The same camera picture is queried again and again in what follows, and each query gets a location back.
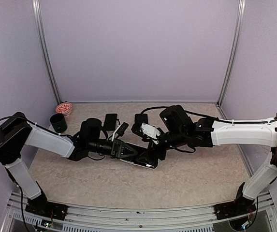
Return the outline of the teal green phone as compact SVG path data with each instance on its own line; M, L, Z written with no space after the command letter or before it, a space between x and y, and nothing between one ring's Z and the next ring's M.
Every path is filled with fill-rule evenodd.
M147 148L134 145L131 143L126 143L126 148L135 150L135 155L131 157L122 158L121 161L146 167L149 169L155 169L158 166L158 159L148 153Z

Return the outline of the black phone with silver edge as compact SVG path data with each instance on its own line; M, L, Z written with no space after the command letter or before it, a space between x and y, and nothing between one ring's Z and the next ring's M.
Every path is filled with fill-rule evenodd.
M143 114L135 114L134 117L134 126L136 128L141 128L141 125L145 123L145 124L149 124L148 122L148 115L143 113Z

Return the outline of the frosted clear phone case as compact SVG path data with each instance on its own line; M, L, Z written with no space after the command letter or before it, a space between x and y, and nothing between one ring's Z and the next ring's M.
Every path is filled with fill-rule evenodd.
M132 165L135 165L135 166L140 166L140 167L148 168L148 169L156 169L157 168L157 165L153 166L153 165L150 165L150 164L138 163L138 162L135 162L135 161L125 160L125 159L120 159L120 161L126 162L128 164L132 164Z

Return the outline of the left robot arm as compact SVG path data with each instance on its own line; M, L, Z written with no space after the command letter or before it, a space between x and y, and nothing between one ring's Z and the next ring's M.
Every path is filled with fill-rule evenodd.
M22 112L17 112L4 118L4 123L0 125L0 163L5 166L25 195L33 200L32 207L39 214L46 215L51 211L51 203L42 197L40 186L31 177L22 160L22 148L26 145L40 148L72 161L88 157L89 152L108 155L114 159L138 155L137 149L122 140L101 139L101 132L105 132L104 127L96 118L83 121L80 131L70 136L42 128L27 120Z

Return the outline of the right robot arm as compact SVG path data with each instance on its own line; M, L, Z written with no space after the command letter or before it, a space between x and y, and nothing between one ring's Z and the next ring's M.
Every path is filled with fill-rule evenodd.
M253 121L199 115L200 119L193 122L190 114L181 105L162 107L160 117L168 129L167 133L149 125L144 111L135 116L135 126L143 136L154 142L149 154L159 155L184 145L193 150L232 144L270 147L265 162L240 186L239 194L231 203L231 211L237 215L242 214L259 193L277 178L277 115Z

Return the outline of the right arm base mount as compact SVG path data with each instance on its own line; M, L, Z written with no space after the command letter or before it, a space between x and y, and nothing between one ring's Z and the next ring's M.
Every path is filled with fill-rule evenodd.
M254 201L249 202L238 202L231 201L226 203L216 204L214 206L217 220L233 218L236 216L244 215L250 213L251 211L256 211L256 206Z

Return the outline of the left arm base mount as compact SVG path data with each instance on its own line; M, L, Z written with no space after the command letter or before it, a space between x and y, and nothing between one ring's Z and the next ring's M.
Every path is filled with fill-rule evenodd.
M27 203L25 210L42 217L64 221L67 215L68 206L53 202L37 202Z

